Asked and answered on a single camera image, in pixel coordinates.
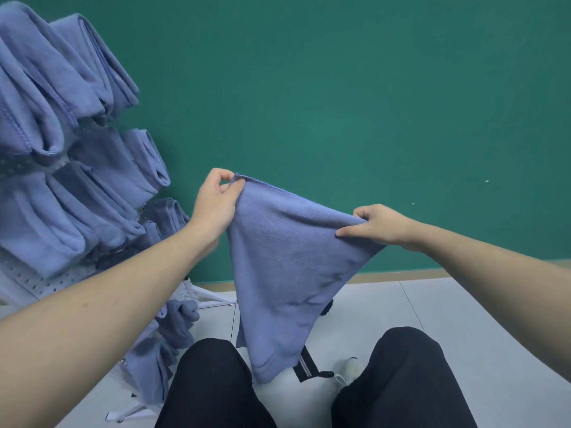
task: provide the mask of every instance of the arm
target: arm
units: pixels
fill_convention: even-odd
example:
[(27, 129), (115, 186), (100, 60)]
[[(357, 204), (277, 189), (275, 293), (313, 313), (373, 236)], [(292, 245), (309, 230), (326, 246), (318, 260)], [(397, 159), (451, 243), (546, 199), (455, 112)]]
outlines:
[(213, 169), (192, 219), (125, 262), (0, 322), (2, 425), (53, 427), (129, 350), (189, 270), (217, 245), (243, 181)]
[(571, 270), (407, 218), (380, 204), (338, 236), (421, 251), (438, 262), (514, 338), (571, 381)]

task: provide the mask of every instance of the green wall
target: green wall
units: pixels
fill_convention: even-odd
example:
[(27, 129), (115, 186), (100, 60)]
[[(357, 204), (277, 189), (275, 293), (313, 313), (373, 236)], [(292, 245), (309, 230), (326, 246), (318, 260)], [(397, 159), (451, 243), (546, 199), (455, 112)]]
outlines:
[[(166, 194), (212, 166), (571, 257), (571, 0), (22, 0), (79, 11), (141, 89)], [(431, 268), (388, 248), (366, 271)], [(232, 279), (227, 242), (197, 282)]]

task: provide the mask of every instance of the white sneaker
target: white sneaker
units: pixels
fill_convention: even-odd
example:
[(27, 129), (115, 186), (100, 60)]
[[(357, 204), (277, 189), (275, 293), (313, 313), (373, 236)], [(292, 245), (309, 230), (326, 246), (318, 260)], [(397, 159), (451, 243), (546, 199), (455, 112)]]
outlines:
[(350, 357), (349, 359), (340, 361), (336, 367), (337, 369), (334, 369), (336, 373), (334, 379), (340, 388), (349, 386), (365, 370), (365, 367), (356, 357)]

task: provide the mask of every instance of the black pants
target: black pants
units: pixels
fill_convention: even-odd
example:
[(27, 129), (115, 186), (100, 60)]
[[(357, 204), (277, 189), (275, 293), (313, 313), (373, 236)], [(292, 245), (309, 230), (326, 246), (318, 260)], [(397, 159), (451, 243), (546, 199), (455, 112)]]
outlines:
[[(379, 339), (331, 417), (333, 428), (476, 426), (440, 345), (414, 328), (390, 329)], [(155, 428), (275, 426), (240, 354), (209, 338), (183, 356)]]

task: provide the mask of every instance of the forearm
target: forearm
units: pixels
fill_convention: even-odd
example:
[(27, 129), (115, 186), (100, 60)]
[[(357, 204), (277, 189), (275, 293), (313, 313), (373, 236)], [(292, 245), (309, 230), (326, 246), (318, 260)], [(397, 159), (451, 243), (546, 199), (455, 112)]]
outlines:
[(207, 243), (189, 225), (0, 322), (0, 414), (12, 417), (3, 426), (59, 422), (128, 351)]
[(571, 381), (571, 270), (425, 224), (415, 245), (508, 331)]

